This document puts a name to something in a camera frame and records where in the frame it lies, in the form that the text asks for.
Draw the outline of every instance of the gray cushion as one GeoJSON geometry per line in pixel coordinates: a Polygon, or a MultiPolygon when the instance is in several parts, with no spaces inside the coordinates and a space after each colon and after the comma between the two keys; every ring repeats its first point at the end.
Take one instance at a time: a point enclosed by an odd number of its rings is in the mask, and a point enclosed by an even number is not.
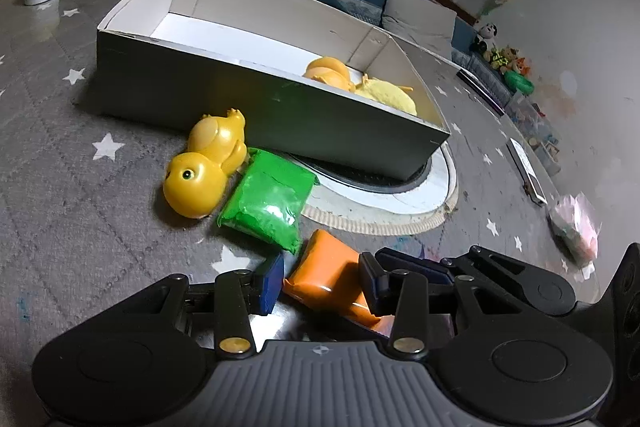
{"type": "Polygon", "coordinates": [[[456,13],[430,0],[386,0],[382,27],[451,60],[456,13]]]}

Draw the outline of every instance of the white cardboard box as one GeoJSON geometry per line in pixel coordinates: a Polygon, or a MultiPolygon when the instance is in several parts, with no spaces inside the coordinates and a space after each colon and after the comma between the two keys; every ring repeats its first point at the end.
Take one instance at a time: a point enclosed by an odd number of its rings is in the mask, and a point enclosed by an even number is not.
{"type": "Polygon", "coordinates": [[[107,114],[189,130],[238,108],[250,146],[407,179],[449,136],[382,29],[315,0],[122,0],[98,25],[91,98],[107,114]],[[414,88],[418,118],[301,75],[320,56],[414,88]]]}

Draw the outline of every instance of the pink plastic bag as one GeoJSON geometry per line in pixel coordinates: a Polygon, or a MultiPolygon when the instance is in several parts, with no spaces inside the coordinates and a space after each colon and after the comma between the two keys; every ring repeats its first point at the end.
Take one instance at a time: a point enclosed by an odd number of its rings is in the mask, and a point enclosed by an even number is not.
{"type": "Polygon", "coordinates": [[[575,198],[562,196],[550,208],[549,218],[578,266],[586,266],[596,259],[602,223],[596,224],[595,211],[584,194],[580,192],[575,198]]]}

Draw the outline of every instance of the gold screw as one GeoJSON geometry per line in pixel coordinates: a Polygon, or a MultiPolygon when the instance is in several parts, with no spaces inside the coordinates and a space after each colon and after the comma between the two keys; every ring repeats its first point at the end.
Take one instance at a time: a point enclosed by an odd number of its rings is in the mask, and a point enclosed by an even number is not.
{"type": "Polygon", "coordinates": [[[402,337],[394,342],[394,347],[402,353],[420,353],[424,349],[424,343],[413,337],[402,337]]]}
{"type": "Polygon", "coordinates": [[[251,342],[242,337],[229,337],[220,341],[220,349],[228,353],[245,353],[251,349],[251,342]]]}

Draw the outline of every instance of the yellow plush toy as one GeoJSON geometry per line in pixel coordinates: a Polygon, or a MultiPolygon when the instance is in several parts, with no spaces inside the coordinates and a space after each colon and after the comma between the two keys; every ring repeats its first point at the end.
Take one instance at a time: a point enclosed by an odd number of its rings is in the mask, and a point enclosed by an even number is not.
{"type": "Polygon", "coordinates": [[[230,109],[226,118],[205,114],[191,129],[187,152],[166,168],[164,197],[181,216],[208,216],[220,202],[228,177],[245,158],[242,113],[230,109]]]}
{"type": "Polygon", "coordinates": [[[356,87],[351,82],[347,66],[333,57],[320,57],[312,60],[302,76],[349,92],[354,92],[356,87]]]}
{"type": "Polygon", "coordinates": [[[369,100],[376,100],[389,107],[395,107],[396,109],[417,116],[418,113],[415,110],[414,100],[405,93],[405,91],[412,90],[412,87],[396,86],[395,84],[385,82],[378,78],[369,78],[367,73],[365,73],[362,77],[362,83],[356,86],[355,92],[369,100]]]}

